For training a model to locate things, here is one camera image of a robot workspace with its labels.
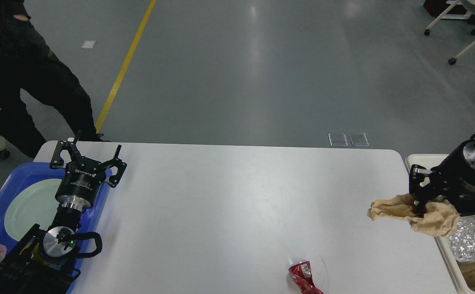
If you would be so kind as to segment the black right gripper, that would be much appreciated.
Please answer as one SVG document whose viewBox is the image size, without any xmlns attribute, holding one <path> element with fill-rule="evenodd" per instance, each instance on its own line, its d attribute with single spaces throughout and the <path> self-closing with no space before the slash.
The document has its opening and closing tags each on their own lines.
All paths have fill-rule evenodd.
<svg viewBox="0 0 475 294">
<path fill-rule="evenodd" d="M 422 186 L 429 178 L 429 183 Z M 413 164 L 409 171 L 409 194 L 417 211 L 439 197 L 452 198 L 460 216 L 475 215 L 475 143 L 462 143 L 438 166 L 426 169 Z"/>
</svg>

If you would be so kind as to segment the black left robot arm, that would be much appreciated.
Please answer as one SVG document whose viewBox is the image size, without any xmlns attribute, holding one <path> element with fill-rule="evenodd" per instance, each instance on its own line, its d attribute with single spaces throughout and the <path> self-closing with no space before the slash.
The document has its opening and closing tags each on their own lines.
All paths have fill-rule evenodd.
<svg viewBox="0 0 475 294">
<path fill-rule="evenodd" d="M 97 232 L 82 230 L 82 216 L 93 208 L 101 186 L 115 188 L 127 164 L 119 157 L 100 162 L 82 156 L 78 138 L 58 141 L 50 169 L 64 176 L 56 190 L 56 215 L 47 229 L 34 224 L 0 263 L 0 294 L 65 294 L 81 271 L 78 259 L 92 258 L 103 249 Z"/>
</svg>

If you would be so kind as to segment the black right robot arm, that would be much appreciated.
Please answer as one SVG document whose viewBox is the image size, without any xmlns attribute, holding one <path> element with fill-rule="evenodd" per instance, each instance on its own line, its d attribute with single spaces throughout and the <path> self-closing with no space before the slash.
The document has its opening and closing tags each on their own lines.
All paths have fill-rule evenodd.
<svg viewBox="0 0 475 294">
<path fill-rule="evenodd" d="M 453 205 L 460 216 L 475 215 L 475 134 L 431 169 L 412 165 L 409 193 L 418 215 L 424 215 L 426 205 L 439 196 Z"/>
</svg>

